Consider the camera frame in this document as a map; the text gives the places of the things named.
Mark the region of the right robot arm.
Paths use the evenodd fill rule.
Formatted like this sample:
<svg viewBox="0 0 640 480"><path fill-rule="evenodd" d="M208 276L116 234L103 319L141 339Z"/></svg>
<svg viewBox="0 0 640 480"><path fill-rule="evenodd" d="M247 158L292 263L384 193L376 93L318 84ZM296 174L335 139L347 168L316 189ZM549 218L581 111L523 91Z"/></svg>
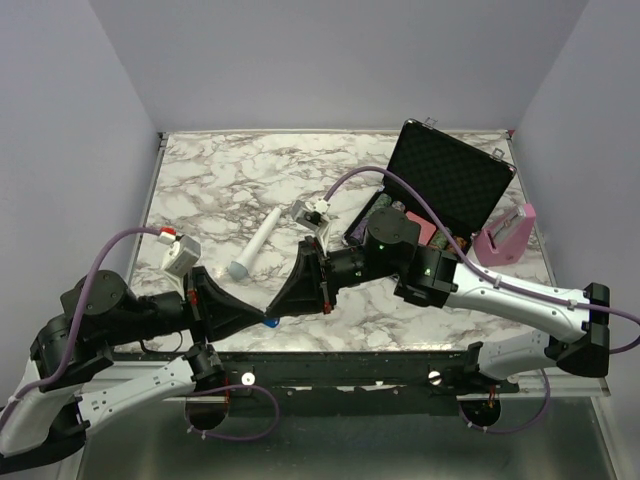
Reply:
<svg viewBox="0 0 640 480"><path fill-rule="evenodd" d="M341 289L394 276L395 295L409 304L479 311L531 327L511 339L469 346L459 371L471 391L549 367L586 378L608 374L613 311L607 287L558 289L503 277L421 245L420 230L404 213L386 207L370 217L361 245L324 252L319 240L306 238L267 317L328 314Z"/></svg>

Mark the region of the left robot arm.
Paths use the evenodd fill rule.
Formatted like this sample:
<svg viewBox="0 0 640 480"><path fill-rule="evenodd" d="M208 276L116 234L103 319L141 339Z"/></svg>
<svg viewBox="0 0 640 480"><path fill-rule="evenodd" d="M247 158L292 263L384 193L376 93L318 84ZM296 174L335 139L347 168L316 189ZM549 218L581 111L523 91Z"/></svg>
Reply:
<svg viewBox="0 0 640 480"><path fill-rule="evenodd" d="M18 390L1 412L1 470L25 470L64 459L120 415L173 396L209 395L226 385L212 347L264 315L221 289L203 267L182 293L136 296L116 273L81 279L60 300L31 345ZM82 388L113 363L114 347L190 331L194 344L154 372L91 394Z"/></svg>

